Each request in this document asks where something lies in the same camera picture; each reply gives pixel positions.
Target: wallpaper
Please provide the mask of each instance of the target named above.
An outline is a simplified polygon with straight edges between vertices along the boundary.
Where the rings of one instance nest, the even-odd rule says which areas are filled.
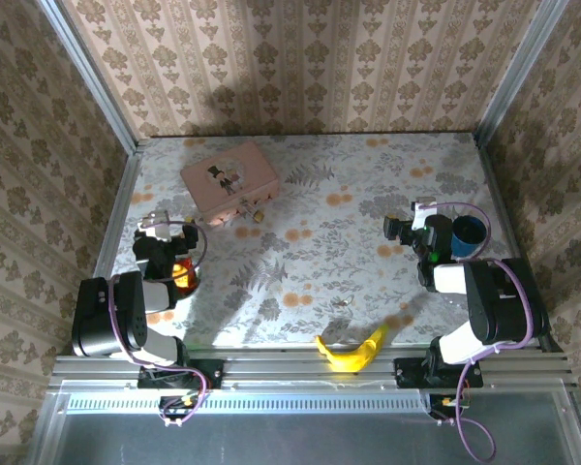
[[[569,2],[489,153],[581,385],[581,1]]]
[[[125,157],[35,3],[0,0],[0,463],[32,436]]]
[[[537,0],[62,0],[137,138],[474,129]]]

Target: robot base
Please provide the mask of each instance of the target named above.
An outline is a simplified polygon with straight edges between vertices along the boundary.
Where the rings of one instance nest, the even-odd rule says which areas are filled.
[[[450,365],[443,361],[435,338],[426,351],[425,358],[395,358],[394,376],[400,389],[452,388],[456,389],[464,365]],[[479,363],[467,373],[470,388],[482,388],[482,372]]]
[[[217,358],[190,359],[189,368],[196,368],[208,380],[209,389],[220,389],[224,380],[224,361]],[[147,370],[142,368],[138,389],[198,389],[200,379],[190,373]]]

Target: yellow banana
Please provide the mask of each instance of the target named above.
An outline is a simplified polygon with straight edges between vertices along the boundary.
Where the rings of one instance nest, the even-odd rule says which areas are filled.
[[[332,354],[320,336],[317,336],[317,347],[319,348],[319,352],[327,357],[334,371],[354,373],[375,359],[381,350],[383,339],[387,335],[387,330],[387,325],[379,326],[368,339],[352,352]]]

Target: dark blue mug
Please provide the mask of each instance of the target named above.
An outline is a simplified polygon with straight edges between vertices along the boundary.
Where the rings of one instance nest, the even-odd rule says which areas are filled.
[[[459,216],[452,223],[452,255],[466,258],[486,239],[486,226],[474,216]]]

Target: white table surface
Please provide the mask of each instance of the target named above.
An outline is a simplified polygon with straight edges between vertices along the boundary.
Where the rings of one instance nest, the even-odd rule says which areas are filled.
[[[205,226],[209,251],[199,289],[176,309],[148,317],[151,327],[188,346],[288,347],[313,344],[321,333],[329,343],[352,343],[387,316],[399,326],[390,331],[392,344],[450,332],[467,320],[465,298],[427,293],[411,248],[382,233],[383,215],[410,218],[417,197],[480,206],[493,228],[484,256],[511,255],[469,134],[153,139],[113,272],[137,269],[133,236],[148,212],[199,218],[183,167],[248,139],[277,171],[280,197],[261,208],[260,225],[237,218]],[[350,305],[334,304],[351,295]]]

